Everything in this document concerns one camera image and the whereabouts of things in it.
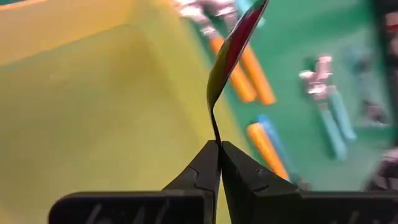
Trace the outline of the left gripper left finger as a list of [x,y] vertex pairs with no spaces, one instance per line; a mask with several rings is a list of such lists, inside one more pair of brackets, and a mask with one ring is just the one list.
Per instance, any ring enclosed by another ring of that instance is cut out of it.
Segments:
[[215,224],[218,153],[208,141],[162,190],[68,194],[54,203],[48,224]]

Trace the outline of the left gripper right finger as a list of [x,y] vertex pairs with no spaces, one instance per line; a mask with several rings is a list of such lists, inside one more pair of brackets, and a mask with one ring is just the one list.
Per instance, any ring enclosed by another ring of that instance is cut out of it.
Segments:
[[220,152],[232,224],[398,224],[398,192],[313,192],[228,141]]

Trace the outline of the orange handled spoon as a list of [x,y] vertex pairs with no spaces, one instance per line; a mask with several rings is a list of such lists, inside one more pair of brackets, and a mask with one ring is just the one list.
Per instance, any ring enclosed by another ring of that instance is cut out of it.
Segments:
[[244,48],[237,65],[240,65],[246,78],[254,88],[256,98],[259,98],[261,103],[265,105],[273,104],[275,102],[275,96],[272,92],[272,88],[266,80],[265,73],[258,62],[253,49],[250,47],[249,42]]
[[247,133],[271,170],[279,177],[289,180],[289,175],[284,168],[282,161],[279,159],[279,156],[277,155],[271,140],[269,139],[262,125],[259,123],[250,124],[247,127]]
[[[181,17],[196,22],[199,30],[208,39],[212,52],[217,55],[224,42],[221,34],[205,14],[208,11],[212,16],[219,17],[232,29],[237,21],[237,10],[233,0],[172,0]],[[256,92],[246,78],[240,65],[236,65],[231,73],[231,83],[241,101],[249,103],[255,100]]]

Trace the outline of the yellow plastic bin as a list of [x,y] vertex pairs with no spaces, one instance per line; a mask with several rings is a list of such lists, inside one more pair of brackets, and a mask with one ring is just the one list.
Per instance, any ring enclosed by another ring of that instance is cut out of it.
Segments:
[[214,137],[210,66],[172,0],[0,0],[0,224],[165,186]]

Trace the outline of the green table mat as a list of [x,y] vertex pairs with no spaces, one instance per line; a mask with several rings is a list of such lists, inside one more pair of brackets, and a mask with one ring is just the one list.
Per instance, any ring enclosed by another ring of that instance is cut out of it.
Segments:
[[[294,163],[300,181],[318,191],[369,191],[384,154],[397,137],[395,106],[376,32],[371,0],[270,0],[266,23],[257,28],[251,45],[266,71],[276,102],[244,104],[230,85],[224,96],[231,122],[241,133],[266,114]],[[368,123],[351,74],[348,52],[356,48],[372,58],[371,91],[384,107],[388,126]],[[331,81],[343,98],[356,133],[345,140],[347,158],[335,159],[315,102],[305,93],[299,73],[314,67],[317,57],[330,55]]]

